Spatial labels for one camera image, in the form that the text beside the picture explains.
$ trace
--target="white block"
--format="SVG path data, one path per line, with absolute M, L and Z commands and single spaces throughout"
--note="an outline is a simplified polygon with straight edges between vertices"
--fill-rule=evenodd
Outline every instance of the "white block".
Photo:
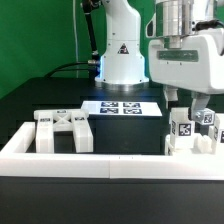
M 224 114 L 215 115 L 212 149 L 216 155 L 224 156 Z
M 53 113 L 40 112 L 36 134 L 36 152 L 54 153 Z
M 198 134 L 196 141 L 195 141 L 195 148 L 197 148 L 202 154 L 212 153 L 212 140 L 209 136 L 207 135 L 200 135 Z
M 193 148 L 195 122 L 188 119 L 188 108 L 171 111 L 170 143 L 174 148 Z
M 71 115 L 73 136 L 77 153 L 93 152 L 93 135 L 85 111 L 73 111 Z

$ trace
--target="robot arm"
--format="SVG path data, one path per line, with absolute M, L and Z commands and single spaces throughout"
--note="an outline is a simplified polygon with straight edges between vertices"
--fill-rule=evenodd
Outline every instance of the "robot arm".
M 176 100 L 177 88 L 192 91 L 190 116 L 200 124 L 205 124 L 209 95 L 224 93 L 224 29 L 216 5 L 217 0 L 155 0 L 146 29 L 147 36 L 157 38 L 149 44 L 152 80 L 165 85 L 168 102 Z
M 123 91 L 147 86 L 149 79 L 145 77 L 145 60 L 140 53 L 141 17 L 127 0 L 83 0 L 93 52 L 96 44 L 95 38 L 91 38 L 93 29 L 89 15 L 101 4 L 107 19 L 107 49 L 100 59 L 96 86 Z

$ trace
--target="white bracket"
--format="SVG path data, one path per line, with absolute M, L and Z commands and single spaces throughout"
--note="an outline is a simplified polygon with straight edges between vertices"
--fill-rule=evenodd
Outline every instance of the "white bracket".
M 73 131 L 76 152 L 93 152 L 93 135 L 85 110 L 39 110 L 36 134 L 37 153 L 54 153 L 54 132 Z

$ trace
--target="green backdrop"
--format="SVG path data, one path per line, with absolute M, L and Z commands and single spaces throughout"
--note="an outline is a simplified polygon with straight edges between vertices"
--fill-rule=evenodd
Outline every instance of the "green backdrop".
M 77 0 L 76 8 L 79 60 L 86 61 L 91 50 L 80 2 Z M 59 65 L 76 61 L 72 0 L 0 0 L 0 3 L 0 98 L 29 78 L 42 77 Z M 129 3 L 142 17 L 141 52 L 147 58 L 149 40 L 144 29 L 153 14 L 153 0 L 129 0 Z M 103 7 L 92 15 L 102 54 L 106 40 Z M 219 9 L 218 16 L 224 19 L 224 9 Z

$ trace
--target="table surface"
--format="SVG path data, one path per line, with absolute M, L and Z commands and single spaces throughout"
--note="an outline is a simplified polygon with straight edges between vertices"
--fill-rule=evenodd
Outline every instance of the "table surface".
M 209 108 L 223 112 L 223 99 L 212 97 Z M 161 118 L 90 116 L 89 123 L 94 153 L 163 154 L 169 113 L 161 86 L 114 92 L 95 88 L 88 79 L 33 78 L 1 99 L 0 146 L 23 122 L 33 121 L 34 110 L 78 109 L 83 100 L 157 102 Z M 189 92 L 180 91 L 180 103 L 190 106 Z M 72 136 L 56 137 L 57 153 L 74 153 Z M 0 177 L 0 201 L 1 224 L 221 224 L 224 220 L 223 181 Z

